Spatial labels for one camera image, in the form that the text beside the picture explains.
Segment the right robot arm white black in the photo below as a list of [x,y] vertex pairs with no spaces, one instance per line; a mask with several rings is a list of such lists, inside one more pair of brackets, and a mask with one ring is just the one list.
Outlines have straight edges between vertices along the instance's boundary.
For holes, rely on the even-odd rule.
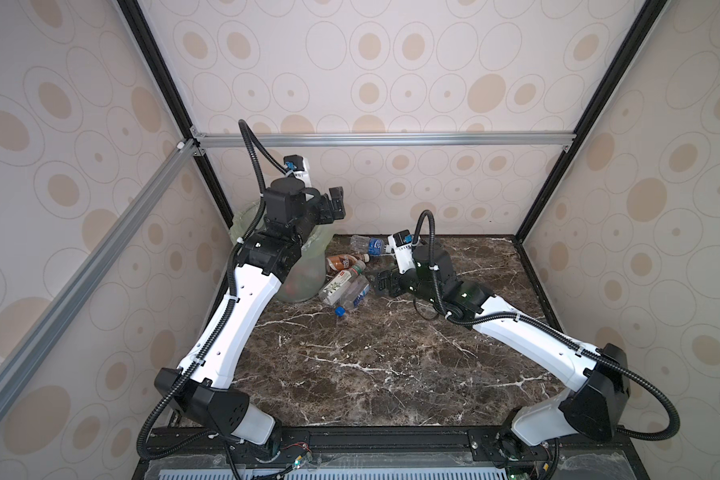
[[601,442],[615,436],[629,382],[603,365],[593,345],[525,315],[479,282],[460,279],[450,255],[437,245],[405,241],[383,250],[394,255],[396,265],[378,275],[379,291],[411,294],[450,323],[504,343],[563,383],[558,395],[509,415],[499,437],[506,450],[573,434]]

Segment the clear bottle blue cap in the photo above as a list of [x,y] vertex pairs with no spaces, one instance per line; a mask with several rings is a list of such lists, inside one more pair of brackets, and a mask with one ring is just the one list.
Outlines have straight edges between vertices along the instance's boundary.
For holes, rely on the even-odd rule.
[[368,279],[363,275],[352,280],[336,303],[335,314],[343,317],[348,312],[355,310],[367,296],[370,287]]

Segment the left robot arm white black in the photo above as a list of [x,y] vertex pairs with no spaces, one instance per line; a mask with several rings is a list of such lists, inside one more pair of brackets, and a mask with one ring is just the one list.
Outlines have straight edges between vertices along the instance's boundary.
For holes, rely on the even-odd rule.
[[162,398],[137,441],[145,446],[166,408],[218,433],[270,451],[279,447],[278,421],[233,387],[242,351],[265,307],[302,256],[312,231],[346,216],[344,190],[328,193],[295,177],[272,182],[228,262],[228,290],[195,346],[176,368],[163,368],[155,379]]

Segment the green mesh bin with liner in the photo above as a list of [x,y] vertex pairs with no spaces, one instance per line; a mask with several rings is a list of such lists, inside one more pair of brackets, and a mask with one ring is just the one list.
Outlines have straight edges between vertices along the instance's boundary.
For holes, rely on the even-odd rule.
[[[245,205],[235,213],[229,236],[232,241],[241,237],[255,217],[257,202]],[[300,303],[315,297],[326,277],[326,250],[335,234],[333,225],[319,225],[312,231],[302,255],[290,270],[275,299],[284,303]]]

